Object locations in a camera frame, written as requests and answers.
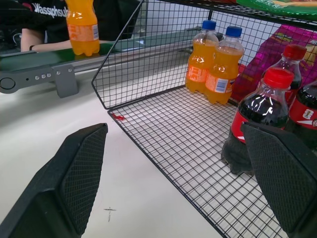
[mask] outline soda bottle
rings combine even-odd
[[[297,135],[311,150],[317,150],[317,81],[298,91],[285,130]]]
[[[233,83],[238,76],[238,61],[243,55],[239,42],[242,28],[228,26],[226,38],[215,48],[215,58],[206,80],[205,96],[209,102],[226,104],[232,93]]]
[[[190,92],[203,93],[208,71],[213,64],[214,48],[218,44],[218,38],[214,34],[216,23],[214,21],[203,21],[201,33],[193,40],[194,50],[188,59],[188,70],[186,74],[186,87]]]
[[[221,160],[230,164],[233,174],[252,173],[247,146],[240,129],[242,123],[253,121],[284,128],[288,119],[285,92],[290,88],[293,78],[294,74],[286,69],[269,68],[260,87],[240,102],[221,152]]]
[[[288,106],[292,104],[294,97],[301,87],[302,76],[299,71],[299,63],[304,58],[306,48],[300,45],[287,45],[282,53],[282,58],[276,64],[271,67],[284,68],[291,71],[294,74],[293,82],[291,83],[290,90],[285,93],[285,99]]]
[[[66,0],[68,34],[76,55],[91,56],[100,49],[98,22],[93,9],[94,0]]]

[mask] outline red sticker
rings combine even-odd
[[[232,125],[231,125],[231,131],[232,134],[241,142],[246,143],[243,133],[241,131],[241,125],[242,123],[248,121],[247,119],[245,119],[240,113],[239,111],[236,112],[236,115],[234,116]]]
[[[186,77],[195,82],[206,82],[208,72],[208,69],[197,68],[189,64]]]
[[[114,114],[114,113],[111,113],[111,116],[112,116],[114,119],[116,119],[116,120],[124,120],[124,119],[125,119],[124,116],[117,116],[117,115]]]
[[[317,110],[306,107],[297,99],[294,100],[289,110],[289,117],[299,125],[317,130]]]
[[[297,93],[297,89],[287,90],[285,92],[285,100],[288,105],[292,103],[292,101],[294,100],[294,97],[296,96],[296,93]]]

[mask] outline dark liquid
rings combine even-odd
[[[249,121],[279,128],[285,126],[288,118],[287,108],[283,109],[280,102],[265,95],[254,95],[243,100],[238,110]],[[252,171],[246,144],[238,140],[231,130],[223,145],[221,158],[230,164],[233,174]]]
[[[300,86],[301,86],[301,82],[300,81],[293,81],[291,83],[291,89],[290,90],[299,89]]]
[[[317,110],[317,85],[301,88],[296,99],[308,108]],[[294,133],[312,150],[317,149],[317,130],[308,129],[289,119],[286,131]]]
[[[240,114],[249,121],[274,127],[284,127],[288,112],[279,101],[265,95],[254,95],[242,101],[238,108]]]

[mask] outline chip bag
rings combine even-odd
[[[288,44],[301,45],[307,49],[304,59],[299,65],[302,86],[315,81],[317,79],[317,33],[294,26],[281,25],[260,45],[254,59],[238,75],[231,97],[241,101],[247,94],[255,91],[262,74],[281,59],[281,54]]]

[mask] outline pen mark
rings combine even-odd
[[[105,211],[109,211],[109,215],[108,215],[108,222],[110,222],[110,218],[111,218],[111,212],[112,211],[116,211],[115,209],[111,209],[111,207],[109,207],[108,209],[104,209]]]

